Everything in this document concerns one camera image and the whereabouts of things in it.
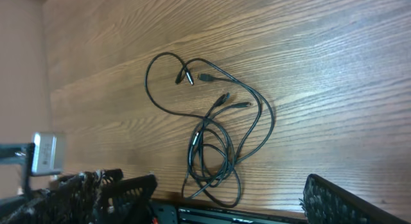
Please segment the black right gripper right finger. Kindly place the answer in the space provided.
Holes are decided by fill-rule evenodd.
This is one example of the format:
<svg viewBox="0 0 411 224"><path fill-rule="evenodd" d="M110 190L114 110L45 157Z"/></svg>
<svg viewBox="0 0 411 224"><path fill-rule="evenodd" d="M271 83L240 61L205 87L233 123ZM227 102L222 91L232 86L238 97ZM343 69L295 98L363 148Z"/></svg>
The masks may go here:
<svg viewBox="0 0 411 224"><path fill-rule="evenodd" d="M300 205L308 223L408 224L316 174L308 175Z"/></svg>

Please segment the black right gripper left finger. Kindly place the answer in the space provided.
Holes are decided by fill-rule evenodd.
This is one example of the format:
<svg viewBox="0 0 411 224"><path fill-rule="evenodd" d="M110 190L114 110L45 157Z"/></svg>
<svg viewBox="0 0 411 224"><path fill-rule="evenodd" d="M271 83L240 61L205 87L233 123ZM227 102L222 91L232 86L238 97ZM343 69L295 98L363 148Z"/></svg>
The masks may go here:
<svg viewBox="0 0 411 224"><path fill-rule="evenodd" d="M104 185L96 208L96 222L150 223L148 204L156 187L157 181L154 175Z"/></svg>

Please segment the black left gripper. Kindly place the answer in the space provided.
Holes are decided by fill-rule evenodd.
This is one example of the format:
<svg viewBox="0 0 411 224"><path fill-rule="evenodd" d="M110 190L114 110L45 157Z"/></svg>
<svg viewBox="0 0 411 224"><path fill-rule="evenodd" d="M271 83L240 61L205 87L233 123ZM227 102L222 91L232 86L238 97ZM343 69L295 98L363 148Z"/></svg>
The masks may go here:
<svg viewBox="0 0 411 224"><path fill-rule="evenodd" d="M57 179L54 189L31 190L33 143L1 144L1 223L97 223L102 189L123 178L120 169Z"/></svg>

